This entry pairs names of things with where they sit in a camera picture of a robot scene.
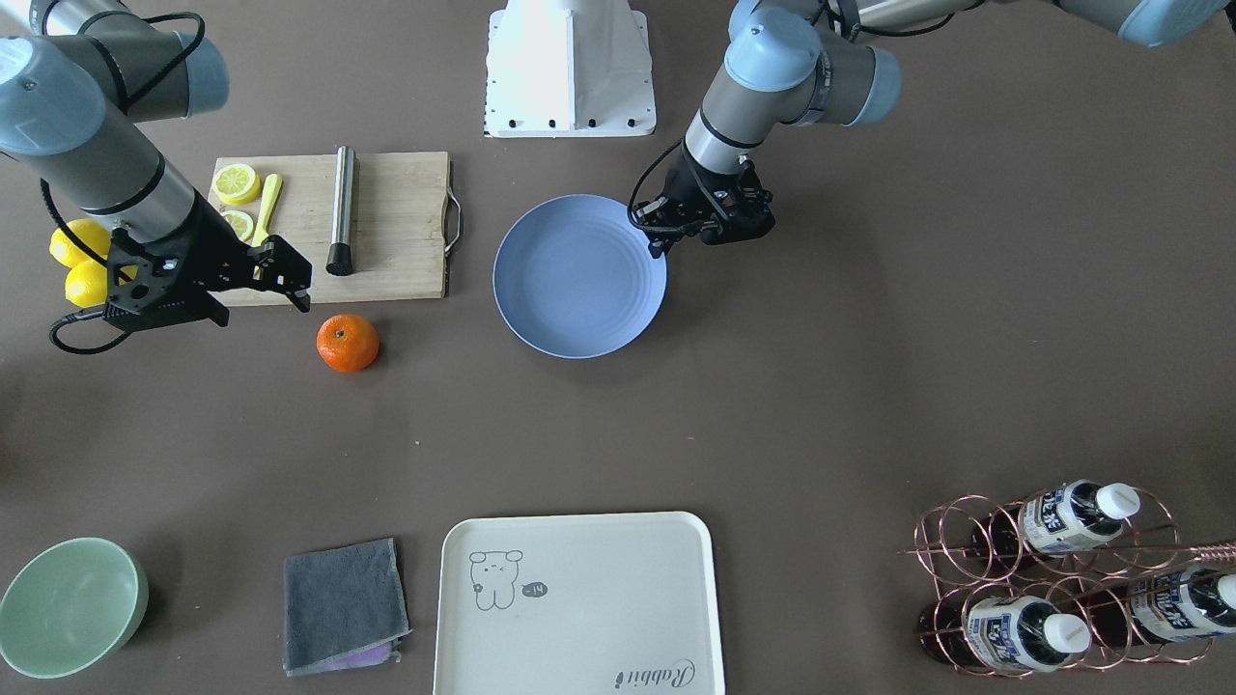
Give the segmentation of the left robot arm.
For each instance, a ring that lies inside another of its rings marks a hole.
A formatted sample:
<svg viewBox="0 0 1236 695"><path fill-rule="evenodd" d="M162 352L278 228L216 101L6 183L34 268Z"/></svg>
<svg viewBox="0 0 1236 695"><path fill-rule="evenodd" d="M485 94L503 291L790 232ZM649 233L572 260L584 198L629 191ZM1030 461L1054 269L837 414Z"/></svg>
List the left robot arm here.
<svg viewBox="0 0 1236 695"><path fill-rule="evenodd" d="M775 226L772 193L751 155L776 125L879 122L902 89L895 56L865 37L929 33L971 1L742 1L714 82L649 202L624 214L653 257L686 237L706 245L756 240Z"/></svg>

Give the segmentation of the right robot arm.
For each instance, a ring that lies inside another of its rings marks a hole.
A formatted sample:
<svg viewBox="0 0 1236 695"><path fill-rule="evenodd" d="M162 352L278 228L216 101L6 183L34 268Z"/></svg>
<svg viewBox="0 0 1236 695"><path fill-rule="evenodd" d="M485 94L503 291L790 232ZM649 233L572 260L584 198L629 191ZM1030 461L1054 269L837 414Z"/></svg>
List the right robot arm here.
<svg viewBox="0 0 1236 695"><path fill-rule="evenodd" d="M124 334L210 320L225 291L310 308L311 263L283 237L239 241L206 198L140 130L216 111L227 66L205 30L163 31L120 1L5 1L27 26L2 40L2 155L66 193L111 236L105 294L69 322Z"/></svg>

